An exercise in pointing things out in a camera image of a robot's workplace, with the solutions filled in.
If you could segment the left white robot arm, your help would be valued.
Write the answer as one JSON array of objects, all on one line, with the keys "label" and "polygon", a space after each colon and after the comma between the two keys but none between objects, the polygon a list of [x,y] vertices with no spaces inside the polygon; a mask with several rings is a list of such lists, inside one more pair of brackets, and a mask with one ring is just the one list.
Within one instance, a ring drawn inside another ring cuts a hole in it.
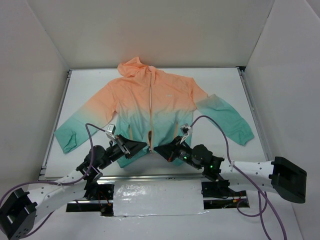
[{"label": "left white robot arm", "polygon": [[34,225],[63,205],[82,198],[91,200],[98,194],[101,170],[121,157],[131,158],[147,143],[117,135],[108,148],[92,146],[84,161],[65,177],[30,191],[14,190],[0,208],[0,228],[9,240],[30,235]]}]

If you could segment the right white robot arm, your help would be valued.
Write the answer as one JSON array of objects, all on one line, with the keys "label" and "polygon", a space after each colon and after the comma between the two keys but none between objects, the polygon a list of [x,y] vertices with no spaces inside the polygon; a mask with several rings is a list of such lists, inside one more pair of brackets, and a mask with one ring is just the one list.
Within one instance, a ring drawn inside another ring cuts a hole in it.
[{"label": "right white robot arm", "polygon": [[277,193],[286,201],[306,202],[307,172],[284,157],[273,161],[246,162],[228,160],[213,155],[203,144],[190,147],[177,136],[172,142],[154,148],[168,162],[181,160],[210,181],[217,181],[223,196],[234,192],[261,190]]}]

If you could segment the orange and teal gradient jacket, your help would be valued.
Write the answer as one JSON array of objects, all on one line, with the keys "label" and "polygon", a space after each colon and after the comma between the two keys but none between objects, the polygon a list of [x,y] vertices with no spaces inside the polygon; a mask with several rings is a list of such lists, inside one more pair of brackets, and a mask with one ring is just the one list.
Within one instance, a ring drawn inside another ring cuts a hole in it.
[{"label": "orange and teal gradient jacket", "polygon": [[215,120],[238,145],[254,138],[249,124],[229,103],[208,95],[193,78],[143,64],[138,57],[117,69],[120,77],[107,83],[55,131],[65,154],[105,127],[113,116],[117,116],[116,134],[146,143],[135,156],[118,159],[121,168],[170,143],[182,125],[191,124],[194,111]]}]

